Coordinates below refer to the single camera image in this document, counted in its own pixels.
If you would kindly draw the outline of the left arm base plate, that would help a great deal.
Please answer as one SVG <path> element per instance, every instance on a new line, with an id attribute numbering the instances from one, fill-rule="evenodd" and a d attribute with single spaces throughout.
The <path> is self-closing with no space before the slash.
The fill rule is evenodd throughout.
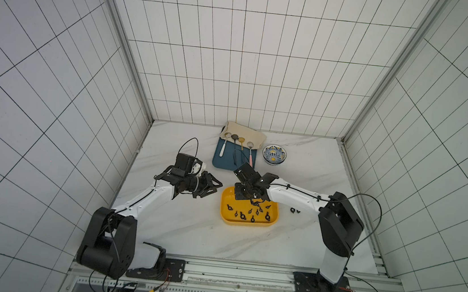
<path id="1" fill-rule="evenodd" d="M 144 242 L 136 245 L 134 258 L 125 276 L 147 280 L 181 282 L 187 262 L 171 259 L 159 245 Z"/>

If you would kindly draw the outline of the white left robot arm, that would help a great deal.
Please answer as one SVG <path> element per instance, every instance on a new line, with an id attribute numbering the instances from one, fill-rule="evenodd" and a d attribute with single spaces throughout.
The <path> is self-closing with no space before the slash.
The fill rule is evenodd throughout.
<path id="1" fill-rule="evenodd" d="M 114 208 L 98 208 L 90 219 L 76 262 L 112 279 L 129 270 L 162 272 L 166 251 L 141 241 L 138 227 L 154 211 L 180 194 L 204 198 L 223 186 L 211 173 L 185 175 L 162 173 L 154 183 L 132 200 Z"/>

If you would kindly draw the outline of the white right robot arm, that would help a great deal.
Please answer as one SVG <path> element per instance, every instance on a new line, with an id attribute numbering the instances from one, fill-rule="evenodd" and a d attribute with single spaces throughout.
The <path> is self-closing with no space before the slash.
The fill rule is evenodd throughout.
<path id="1" fill-rule="evenodd" d="M 326 247 L 318 275 L 331 286 L 338 285 L 365 228 L 348 197 L 340 192 L 322 195 L 299 188 L 272 173 L 260 175 L 240 169 L 234 173 L 238 199 L 275 202 L 318 217 Z"/>

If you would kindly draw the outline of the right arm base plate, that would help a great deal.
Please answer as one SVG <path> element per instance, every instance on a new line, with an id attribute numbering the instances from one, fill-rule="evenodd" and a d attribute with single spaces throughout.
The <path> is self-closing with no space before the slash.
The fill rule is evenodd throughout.
<path id="1" fill-rule="evenodd" d="M 332 284 L 320 273 L 293 272 L 295 292 L 352 292 L 347 277 Z"/>

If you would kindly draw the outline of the black handled spoon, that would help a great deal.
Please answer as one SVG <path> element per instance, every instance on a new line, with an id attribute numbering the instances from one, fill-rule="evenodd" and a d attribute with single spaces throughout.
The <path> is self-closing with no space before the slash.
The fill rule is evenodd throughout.
<path id="1" fill-rule="evenodd" d="M 233 140 L 233 162 L 235 164 L 235 166 L 237 165 L 237 156 L 236 156 L 236 145 L 237 145 L 237 140 L 239 139 L 239 136 L 236 135 L 236 134 L 233 134 L 231 136 L 232 140 Z"/>

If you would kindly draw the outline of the white handled spoon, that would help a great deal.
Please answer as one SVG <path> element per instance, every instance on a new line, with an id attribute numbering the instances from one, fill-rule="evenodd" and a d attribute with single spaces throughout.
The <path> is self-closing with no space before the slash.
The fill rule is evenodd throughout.
<path id="1" fill-rule="evenodd" d="M 224 151 L 225 151 L 225 147 L 226 147 L 226 144 L 227 144 L 227 140 L 228 140 L 231 136 L 232 136 L 231 133 L 228 133 L 228 132 L 225 133 L 225 136 L 224 136 L 224 137 L 225 137 L 224 143 L 223 143 L 223 145 L 222 145 L 222 147 L 221 147 L 221 151 L 220 151 L 220 154 L 219 154 L 220 157 L 223 156 Z"/>

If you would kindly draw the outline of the pink handled spoon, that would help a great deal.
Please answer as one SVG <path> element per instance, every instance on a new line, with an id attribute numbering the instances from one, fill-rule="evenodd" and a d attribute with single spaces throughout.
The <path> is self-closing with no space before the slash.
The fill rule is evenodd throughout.
<path id="1" fill-rule="evenodd" d="M 253 166 L 252 148 L 254 148 L 254 144 L 251 141 L 249 141 L 247 143 L 247 146 L 249 147 L 249 157 L 248 157 L 249 158 L 249 165 Z"/>

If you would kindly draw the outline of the gold spoon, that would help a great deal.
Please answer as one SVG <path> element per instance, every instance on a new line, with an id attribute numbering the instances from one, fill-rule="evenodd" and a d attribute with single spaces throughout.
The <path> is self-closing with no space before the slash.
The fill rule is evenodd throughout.
<path id="1" fill-rule="evenodd" d="M 240 146 L 241 146 L 241 150 L 243 150 L 243 149 L 244 149 L 244 148 L 243 148 L 243 145 L 244 145 L 244 140 L 245 140 L 245 139 L 244 139 L 244 138 L 242 138 L 242 137 L 240 137 L 240 138 L 238 139 L 238 141 L 239 141 L 239 143 L 240 143 Z"/>

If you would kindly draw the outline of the dark teal tray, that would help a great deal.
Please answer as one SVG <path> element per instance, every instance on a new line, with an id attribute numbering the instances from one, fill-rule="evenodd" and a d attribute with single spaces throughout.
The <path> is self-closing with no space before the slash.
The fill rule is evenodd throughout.
<path id="1" fill-rule="evenodd" d="M 221 147 L 224 143 L 224 140 L 219 139 L 216 150 L 213 156 L 212 164 L 215 168 L 224 169 L 229 171 L 235 171 L 239 166 L 248 162 L 249 163 L 249 148 L 244 148 L 243 151 L 241 147 L 236 145 L 236 156 L 237 156 L 237 165 L 235 166 L 233 162 L 233 143 L 227 141 L 225 151 L 222 157 L 219 156 Z M 256 162 L 256 150 L 252 149 L 253 156 L 253 167 L 255 167 Z"/>

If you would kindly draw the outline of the yellow plastic storage box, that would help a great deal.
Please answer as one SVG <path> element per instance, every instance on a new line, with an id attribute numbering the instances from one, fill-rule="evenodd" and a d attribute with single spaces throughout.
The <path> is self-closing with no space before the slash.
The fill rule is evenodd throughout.
<path id="1" fill-rule="evenodd" d="M 279 205 L 261 200 L 237 200 L 235 187 L 222 193 L 220 216 L 228 225 L 269 227 L 279 219 Z"/>

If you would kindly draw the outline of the beige cloth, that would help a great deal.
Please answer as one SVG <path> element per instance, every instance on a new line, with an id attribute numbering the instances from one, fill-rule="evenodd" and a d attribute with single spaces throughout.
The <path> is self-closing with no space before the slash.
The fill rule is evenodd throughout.
<path id="1" fill-rule="evenodd" d="M 266 136 L 261 133 L 260 131 L 255 131 L 248 127 L 239 125 L 238 123 L 228 121 L 227 124 L 221 130 L 219 135 L 220 139 L 226 140 L 228 139 L 226 136 L 228 134 L 236 134 L 238 137 L 244 138 L 242 146 L 244 148 L 249 148 L 248 143 L 252 143 L 252 149 L 260 150 L 266 141 Z"/>

